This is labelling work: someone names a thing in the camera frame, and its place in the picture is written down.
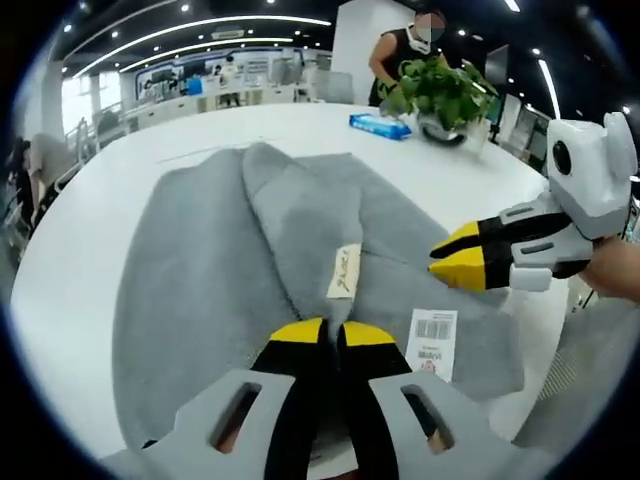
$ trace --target gray towel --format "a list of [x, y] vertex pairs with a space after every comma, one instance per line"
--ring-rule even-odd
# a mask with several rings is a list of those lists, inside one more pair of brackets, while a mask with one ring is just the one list
[[[132, 241], [116, 309], [127, 444], [163, 437], [180, 406], [249, 367], [274, 330], [313, 316], [374, 323], [404, 349], [414, 308], [457, 310], [453, 384], [472, 398], [521, 389], [517, 325], [496, 308], [503, 295], [450, 290], [427, 272], [446, 236], [351, 155], [294, 162], [255, 145], [167, 174]], [[359, 241], [355, 303], [327, 298], [337, 250]]]

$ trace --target green leaves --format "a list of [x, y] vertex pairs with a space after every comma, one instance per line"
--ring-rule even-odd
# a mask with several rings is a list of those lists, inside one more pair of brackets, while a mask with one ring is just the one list
[[[435, 114], [445, 130], [453, 130], [484, 117], [491, 106], [496, 89], [487, 82], [471, 62], [464, 61], [464, 70], [451, 69], [437, 57], [415, 61], [404, 67], [400, 80], [403, 99], [425, 115]], [[476, 86], [482, 86], [482, 93]]]

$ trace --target towel label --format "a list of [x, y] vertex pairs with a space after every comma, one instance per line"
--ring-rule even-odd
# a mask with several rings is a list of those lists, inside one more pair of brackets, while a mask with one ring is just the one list
[[426, 370], [451, 382], [457, 321], [456, 311], [413, 311], [405, 358], [414, 372]]
[[355, 298], [360, 276], [361, 248], [362, 245], [354, 243], [338, 249], [327, 298]]

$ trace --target price tag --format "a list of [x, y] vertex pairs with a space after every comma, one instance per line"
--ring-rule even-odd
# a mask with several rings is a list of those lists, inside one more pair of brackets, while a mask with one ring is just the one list
[[405, 358], [413, 371], [435, 373], [446, 382], [453, 376], [458, 312], [413, 311]]

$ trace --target potted plant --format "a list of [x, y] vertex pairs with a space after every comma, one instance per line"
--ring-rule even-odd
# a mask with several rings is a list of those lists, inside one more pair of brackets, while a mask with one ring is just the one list
[[408, 65], [400, 88], [406, 99], [398, 102], [402, 113], [417, 110], [423, 135], [453, 144], [464, 141], [468, 127], [487, 115], [498, 96], [471, 62], [452, 69], [437, 57]]

